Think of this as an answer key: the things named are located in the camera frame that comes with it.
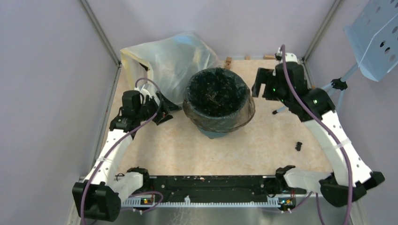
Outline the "teal plastic trash bin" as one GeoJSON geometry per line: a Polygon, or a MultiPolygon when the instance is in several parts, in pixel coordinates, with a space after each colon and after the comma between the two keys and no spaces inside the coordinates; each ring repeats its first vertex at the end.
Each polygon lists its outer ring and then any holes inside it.
{"type": "Polygon", "coordinates": [[[225,137],[226,135],[228,135],[229,133],[219,133],[219,132],[212,132],[212,131],[205,131],[201,128],[199,128],[199,131],[207,136],[209,139],[216,139],[216,138],[222,138],[225,137]]]}

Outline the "black plastic trash bag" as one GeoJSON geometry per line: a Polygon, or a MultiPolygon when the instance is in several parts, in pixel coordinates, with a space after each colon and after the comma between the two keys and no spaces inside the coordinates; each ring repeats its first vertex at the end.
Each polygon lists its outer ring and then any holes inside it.
{"type": "Polygon", "coordinates": [[[246,82],[221,67],[201,70],[190,78],[182,108],[195,126],[214,133],[234,132],[248,124],[256,112],[246,82]]]}

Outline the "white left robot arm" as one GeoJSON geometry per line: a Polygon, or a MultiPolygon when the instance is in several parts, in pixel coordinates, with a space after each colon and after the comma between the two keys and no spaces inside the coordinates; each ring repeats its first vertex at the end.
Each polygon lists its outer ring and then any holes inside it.
{"type": "Polygon", "coordinates": [[[111,120],[106,143],[83,182],[72,188],[76,209],[82,222],[87,219],[113,222],[122,202],[137,191],[149,191],[151,182],[146,169],[133,169],[116,180],[116,172],[125,151],[136,132],[149,122],[159,125],[172,119],[170,113],[182,108],[168,100],[160,91],[128,90],[122,95],[122,105],[111,120]]]}

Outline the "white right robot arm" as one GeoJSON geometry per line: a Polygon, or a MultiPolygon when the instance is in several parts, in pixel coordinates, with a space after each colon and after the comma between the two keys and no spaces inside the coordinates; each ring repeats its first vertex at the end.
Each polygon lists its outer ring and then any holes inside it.
{"type": "Polygon", "coordinates": [[[323,89],[309,89],[303,67],[296,62],[278,64],[274,69],[258,68],[252,96],[282,102],[297,115],[318,141],[332,166],[331,172],[308,171],[288,165],[276,171],[275,187],[281,193],[293,188],[321,194],[335,207],[355,202],[368,190],[385,181],[379,171],[371,170],[358,155],[343,130],[335,105],[323,89]]]}

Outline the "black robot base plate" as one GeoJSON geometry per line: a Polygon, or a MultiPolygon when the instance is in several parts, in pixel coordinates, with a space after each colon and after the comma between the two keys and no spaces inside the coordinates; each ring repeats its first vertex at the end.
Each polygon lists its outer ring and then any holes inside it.
{"type": "Polygon", "coordinates": [[[307,191],[290,188],[265,175],[149,176],[134,193],[157,191],[163,203],[265,203],[280,195],[305,195],[307,191]]]}

